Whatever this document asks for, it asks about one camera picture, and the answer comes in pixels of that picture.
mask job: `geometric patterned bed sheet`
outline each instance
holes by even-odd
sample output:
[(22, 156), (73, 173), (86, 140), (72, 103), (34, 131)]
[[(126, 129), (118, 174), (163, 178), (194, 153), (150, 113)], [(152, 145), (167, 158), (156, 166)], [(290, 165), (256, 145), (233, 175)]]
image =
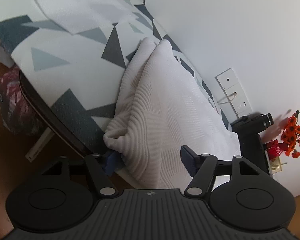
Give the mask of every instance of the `geometric patterned bed sheet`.
[(121, 78), (144, 37), (170, 41), (173, 55), (229, 122), (205, 82), (145, 5), (117, 0), (135, 20), (72, 35), (49, 20), (34, 0), (0, 0), (0, 40), (36, 92), (93, 153), (114, 116)]

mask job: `brown floor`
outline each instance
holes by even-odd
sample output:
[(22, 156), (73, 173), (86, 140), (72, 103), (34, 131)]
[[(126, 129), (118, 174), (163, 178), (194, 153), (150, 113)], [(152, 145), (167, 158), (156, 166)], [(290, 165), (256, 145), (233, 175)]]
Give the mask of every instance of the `brown floor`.
[[(0, 76), (7, 70), (7, 67), (0, 64)], [(8, 194), (53, 158), (61, 155), (66, 155), (70, 159), (80, 158), (58, 136), (54, 136), (34, 162), (29, 163), (25, 154), (36, 140), (36, 137), (13, 135), (2, 125), (0, 114), (0, 239), (13, 228), (5, 212)], [(118, 190), (131, 187), (117, 175), (113, 175), (111, 180)]]

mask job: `red plastic bag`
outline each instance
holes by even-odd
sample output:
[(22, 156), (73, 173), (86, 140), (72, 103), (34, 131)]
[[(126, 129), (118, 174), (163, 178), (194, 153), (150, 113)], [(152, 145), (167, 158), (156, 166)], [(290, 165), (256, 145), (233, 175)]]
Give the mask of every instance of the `red plastic bag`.
[(23, 97), (19, 86), (19, 67), (0, 78), (0, 110), (3, 125), (14, 134), (40, 134), (43, 123)]

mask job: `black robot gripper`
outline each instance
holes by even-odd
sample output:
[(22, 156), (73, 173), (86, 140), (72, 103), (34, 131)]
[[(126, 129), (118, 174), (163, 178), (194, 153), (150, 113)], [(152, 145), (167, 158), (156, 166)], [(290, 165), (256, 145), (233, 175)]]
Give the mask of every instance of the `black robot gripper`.
[[(121, 194), (101, 168), (102, 156), (69, 163), (62, 156), (6, 201), (15, 229), (6, 239), (296, 239), (287, 229), (292, 194), (242, 156), (218, 161), (181, 147), (193, 177), (179, 189), (125, 189)], [(71, 180), (85, 175), (87, 187)], [(230, 181), (213, 191), (216, 176)]]

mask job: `white cloth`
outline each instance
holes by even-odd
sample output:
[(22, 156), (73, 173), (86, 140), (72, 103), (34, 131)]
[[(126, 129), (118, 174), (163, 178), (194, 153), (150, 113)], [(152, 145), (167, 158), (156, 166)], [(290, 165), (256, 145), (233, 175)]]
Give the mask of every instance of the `white cloth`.
[(147, 188), (186, 188), (191, 177), (180, 160), (182, 145), (220, 160), (240, 155), (237, 134), (225, 128), (170, 43), (155, 47), (149, 38), (123, 76), (104, 141), (123, 154), (129, 172)]
[(36, 0), (43, 13), (71, 34), (136, 19), (116, 0)]

